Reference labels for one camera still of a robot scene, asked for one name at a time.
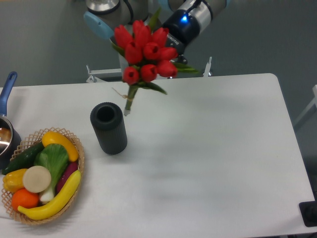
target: green cucumber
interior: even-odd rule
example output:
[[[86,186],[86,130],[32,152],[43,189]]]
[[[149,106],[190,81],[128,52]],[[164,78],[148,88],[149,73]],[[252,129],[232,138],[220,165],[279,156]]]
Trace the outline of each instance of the green cucumber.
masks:
[[[8,166],[2,170],[2,174],[6,175],[12,171],[19,169],[28,169],[33,166],[34,160],[38,153],[44,149],[42,142],[33,145],[11,160]]]

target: blue pot handle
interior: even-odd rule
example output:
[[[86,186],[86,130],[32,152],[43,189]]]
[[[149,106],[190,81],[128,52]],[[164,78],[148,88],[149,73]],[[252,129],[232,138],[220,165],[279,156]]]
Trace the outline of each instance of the blue pot handle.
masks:
[[[11,72],[4,84],[0,94],[0,116],[6,116],[6,105],[17,76],[17,72]]]

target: woven basket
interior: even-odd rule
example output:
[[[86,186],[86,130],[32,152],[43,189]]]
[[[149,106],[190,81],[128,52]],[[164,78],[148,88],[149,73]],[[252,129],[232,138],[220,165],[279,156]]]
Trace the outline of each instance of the woven basket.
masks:
[[[24,141],[21,142],[21,144],[17,147],[17,149],[14,151],[14,154],[12,155],[11,160],[14,160],[14,158],[20,154],[22,151],[24,151],[25,149],[29,148],[30,146],[40,142],[42,140],[42,136],[48,132],[48,131],[56,131],[59,132],[61,134],[63,134],[64,136],[66,136],[77,148],[78,153],[79,153],[79,159],[78,159],[78,170],[81,172],[81,176],[83,175],[83,171],[84,171],[84,159],[85,159],[85,155],[84,155],[84,148],[80,142],[80,140],[77,138],[76,135],[74,135],[72,132],[70,132],[69,130],[66,129],[60,129],[60,128],[50,128],[50,129],[41,129],[39,131],[34,132],[34,134],[29,135],[28,137],[25,138]],[[49,217],[47,219],[43,219],[43,220],[39,220],[39,221],[35,221],[32,220],[30,218],[28,218],[26,215],[20,213],[20,212],[16,212],[14,211],[14,209],[11,207],[11,199],[12,199],[12,193],[8,192],[4,189],[2,189],[2,203],[4,204],[4,207],[6,209],[6,212],[10,215],[10,217],[12,219],[14,219],[15,221],[21,222],[23,224],[27,224],[27,225],[40,225],[40,224],[44,224],[50,221],[53,221],[55,219],[57,219],[61,214],[63,214],[69,207],[70,205],[74,202],[78,190],[80,188],[80,184],[81,181],[79,183],[79,186],[76,190],[76,192],[74,193],[74,195],[70,198],[70,201],[63,207],[63,209],[61,209],[57,214],[55,214],[52,217]]]

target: tulip bouquet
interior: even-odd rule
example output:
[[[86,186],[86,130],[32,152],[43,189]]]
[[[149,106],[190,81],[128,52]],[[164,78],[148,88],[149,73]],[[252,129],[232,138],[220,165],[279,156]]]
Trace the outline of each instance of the tulip bouquet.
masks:
[[[113,43],[112,47],[129,63],[122,77],[123,82],[129,84],[128,95],[125,95],[125,116],[131,111],[133,99],[139,88],[167,94],[164,89],[152,83],[158,74],[170,78],[175,77],[178,71],[198,73],[185,64],[171,62],[178,57],[178,53],[173,47],[165,47],[168,29],[161,27],[154,31],[159,11],[160,9],[152,16],[148,25],[142,20],[134,21],[133,34],[123,25],[114,30],[116,44]]]

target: purple eggplant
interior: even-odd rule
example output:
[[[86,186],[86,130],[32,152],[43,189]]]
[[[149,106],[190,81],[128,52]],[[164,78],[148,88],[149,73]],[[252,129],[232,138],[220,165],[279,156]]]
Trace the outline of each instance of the purple eggplant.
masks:
[[[66,170],[64,171],[63,175],[61,176],[61,178],[59,179],[57,185],[56,185],[56,194],[59,193],[59,191],[61,190],[61,188],[64,186],[64,184],[66,183],[67,179],[69,178],[69,176],[75,172],[76,170],[78,170],[78,165],[76,162],[71,162]]]

